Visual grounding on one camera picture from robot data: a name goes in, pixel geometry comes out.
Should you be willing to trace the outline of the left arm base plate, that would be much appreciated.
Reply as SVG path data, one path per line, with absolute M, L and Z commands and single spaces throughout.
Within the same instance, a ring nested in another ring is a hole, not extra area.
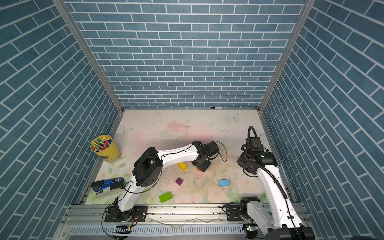
M 114 207 L 108 207 L 105 213 L 104 221 L 106 223 L 127 223 L 145 222 L 148 212 L 148 206 L 134 206 L 126 212 L 118 212 Z

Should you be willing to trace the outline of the yellow block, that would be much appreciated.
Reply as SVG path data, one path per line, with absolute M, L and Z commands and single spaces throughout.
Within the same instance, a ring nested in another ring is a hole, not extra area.
M 187 165 L 185 163 L 178 163 L 178 166 L 181 168 L 182 171 L 185 171 L 187 169 Z

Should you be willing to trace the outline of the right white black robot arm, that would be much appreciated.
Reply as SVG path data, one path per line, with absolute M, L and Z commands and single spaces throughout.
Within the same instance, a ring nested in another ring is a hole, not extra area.
M 241 150 L 238 165 L 262 181 L 271 209 L 269 214 L 259 199 L 244 198 L 240 203 L 242 215 L 256 223 L 265 240 L 314 240 L 313 229 L 304 226 L 289 199 L 274 154 L 263 146 L 253 126 L 249 126 Z

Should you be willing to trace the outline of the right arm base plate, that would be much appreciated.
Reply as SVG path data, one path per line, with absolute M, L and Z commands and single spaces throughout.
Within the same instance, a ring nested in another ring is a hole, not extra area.
M 223 209 L 228 222 L 241 222 L 249 220 L 242 215 L 241 208 L 237 204 L 229 203 L 225 205 Z

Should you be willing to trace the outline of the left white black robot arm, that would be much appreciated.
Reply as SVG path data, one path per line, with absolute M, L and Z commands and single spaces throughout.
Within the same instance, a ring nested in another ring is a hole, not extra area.
M 119 218 L 122 214 L 131 213 L 139 195 L 145 192 L 146 187 L 157 184 L 164 169 L 179 163 L 192 162 L 200 171 L 205 172 L 211 165 L 211 160 L 219 153 L 219 147 L 214 141 L 208 144 L 194 141 L 187 146 L 164 151 L 148 148 L 135 162 L 131 180 L 124 187 L 125 193 L 114 200 L 115 215 Z

